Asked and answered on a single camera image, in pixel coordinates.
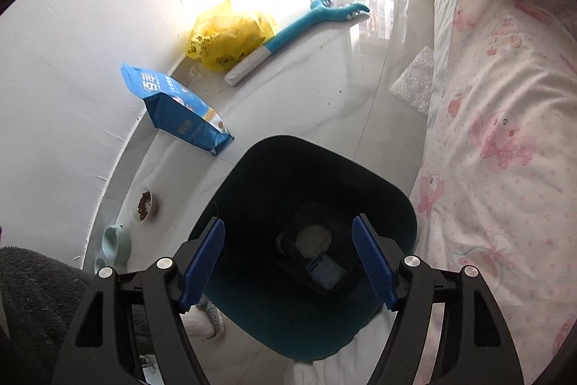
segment white marble floor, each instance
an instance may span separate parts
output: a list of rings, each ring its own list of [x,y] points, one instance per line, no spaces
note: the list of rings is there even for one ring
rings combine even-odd
[[[313,28],[235,88],[193,61],[180,64],[173,77],[216,109],[235,140],[214,158],[158,132],[131,186],[151,189],[159,200],[158,214],[137,226],[129,223],[124,205],[118,216],[133,240],[130,271],[174,254],[240,157],[270,135],[305,138],[410,192],[426,118],[389,89],[424,46],[433,46],[433,0],[335,4],[353,1],[370,7],[368,20]],[[309,2],[278,0],[279,23],[302,15]],[[223,338],[199,340],[195,349],[215,385],[282,383],[287,359],[232,322]]]

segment blue bag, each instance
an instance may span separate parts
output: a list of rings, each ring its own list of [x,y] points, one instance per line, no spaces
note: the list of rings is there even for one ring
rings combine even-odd
[[[155,128],[217,155],[234,139],[216,112],[166,74],[123,63],[128,89],[144,100]]]

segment teal plush toy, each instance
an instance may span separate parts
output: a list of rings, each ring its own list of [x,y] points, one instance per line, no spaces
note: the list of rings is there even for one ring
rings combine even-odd
[[[330,7],[332,0],[313,0],[310,12],[307,12],[288,27],[279,31],[270,40],[263,43],[224,76],[227,84],[235,86],[240,80],[253,71],[266,58],[290,43],[298,35],[321,22],[344,22],[356,17],[369,8],[361,3],[348,4],[343,7]]]

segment white mattress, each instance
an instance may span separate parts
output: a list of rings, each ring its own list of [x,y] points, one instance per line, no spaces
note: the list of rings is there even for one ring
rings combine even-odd
[[[432,127],[444,86],[447,51],[457,0],[435,0],[435,71],[427,128]],[[345,385],[367,383],[379,360],[395,319],[383,309],[348,345],[322,361],[293,363],[287,369],[286,385]]]

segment bedsheet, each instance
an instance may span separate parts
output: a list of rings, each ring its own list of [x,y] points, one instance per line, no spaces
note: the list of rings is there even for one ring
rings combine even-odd
[[[577,4],[457,0],[451,18],[410,198],[415,253],[437,268],[479,267],[532,383],[577,318]],[[417,385],[431,375],[441,320],[436,306]],[[338,354],[296,363],[286,383],[366,383],[392,321],[383,312]]]

